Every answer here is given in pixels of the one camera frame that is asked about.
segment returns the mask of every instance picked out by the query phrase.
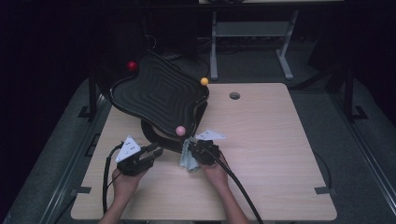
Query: gray floor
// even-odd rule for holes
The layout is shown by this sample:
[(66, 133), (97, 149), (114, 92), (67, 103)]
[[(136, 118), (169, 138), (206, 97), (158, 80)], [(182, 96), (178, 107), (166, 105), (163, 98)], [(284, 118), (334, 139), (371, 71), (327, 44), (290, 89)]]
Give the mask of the gray floor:
[[(287, 59), (295, 75), (293, 81), (283, 77), (273, 46), (266, 46), (260, 50), (245, 49), (233, 54), (219, 54), (219, 80), (211, 84), (299, 84), (318, 73), (306, 65), (313, 46), (313, 43), (291, 44)], [(201, 57), (208, 62), (208, 53), (203, 53)], [(202, 61), (180, 59), (173, 63), (196, 76), (204, 76), (208, 69)], [(389, 190), (387, 186), (396, 187), (395, 127), (358, 81), (354, 83), (354, 105), (361, 106), (369, 118), (348, 122), (341, 108), (343, 91), (329, 94), (324, 89), (326, 83), (327, 78), (323, 78), (304, 90), (290, 91), (290, 95), (309, 143), (318, 155), (323, 178), (332, 188), (338, 217), (330, 223), (396, 223), (395, 211), (389, 206), (385, 193)], [(74, 220), (70, 217), (70, 207), (67, 207), (89, 165), (89, 155), (94, 151), (94, 147), (90, 147), (92, 139), (97, 140), (95, 135), (102, 131), (110, 108), (110, 103), (102, 98), (93, 121), (78, 118), (80, 109), (89, 104), (88, 99), (88, 83), (84, 81), (70, 100), (26, 180), (10, 210), (7, 223), (54, 223), (59, 215), (57, 223), (96, 223)], [(364, 156), (367, 152), (374, 156), (379, 166)], [(379, 175), (388, 179), (388, 185), (381, 185), (384, 178), (378, 178)], [(291, 223), (291, 220), (280, 223)]]

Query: person's left hand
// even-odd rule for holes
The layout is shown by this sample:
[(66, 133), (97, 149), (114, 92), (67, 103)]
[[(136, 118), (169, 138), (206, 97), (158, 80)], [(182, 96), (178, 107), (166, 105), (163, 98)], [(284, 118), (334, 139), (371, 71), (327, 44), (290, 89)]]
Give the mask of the person's left hand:
[(112, 174), (112, 179), (114, 179), (114, 201), (128, 203), (136, 191), (140, 179), (147, 171), (136, 176), (128, 176), (121, 174), (119, 169), (115, 169)]

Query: person's right hand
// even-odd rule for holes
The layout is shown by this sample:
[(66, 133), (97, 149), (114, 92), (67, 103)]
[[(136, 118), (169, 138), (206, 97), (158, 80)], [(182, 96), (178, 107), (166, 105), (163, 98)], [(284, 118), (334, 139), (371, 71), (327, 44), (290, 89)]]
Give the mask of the person's right hand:
[[(222, 154), (220, 154), (220, 161), (226, 164)], [(212, 165), (203, 165), (201, 163), (199, 165), (204, 171), (206, 179), (215, 189), (220, 190), (225, 187), (228, 188), (228, 175), (217, 162)]]

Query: orange ball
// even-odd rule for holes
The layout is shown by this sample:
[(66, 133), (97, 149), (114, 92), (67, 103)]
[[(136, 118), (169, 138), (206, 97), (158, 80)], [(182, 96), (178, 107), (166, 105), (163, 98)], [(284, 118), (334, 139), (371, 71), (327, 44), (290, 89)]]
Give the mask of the orange ball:
[(209, 84), (209, 79), (206, 77), (201, 78), (201, 85), (206, 86), (207, 84)]

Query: pink ball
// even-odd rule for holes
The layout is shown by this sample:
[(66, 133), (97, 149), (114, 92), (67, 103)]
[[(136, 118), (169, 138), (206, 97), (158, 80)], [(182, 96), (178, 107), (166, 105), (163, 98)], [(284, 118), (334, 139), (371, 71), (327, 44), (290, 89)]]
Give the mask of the pink ball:
[(183, 126), (178, 126), (176, 128), (176, 134), (178, 136), (183, 136), (186, 133), (186, 129)]

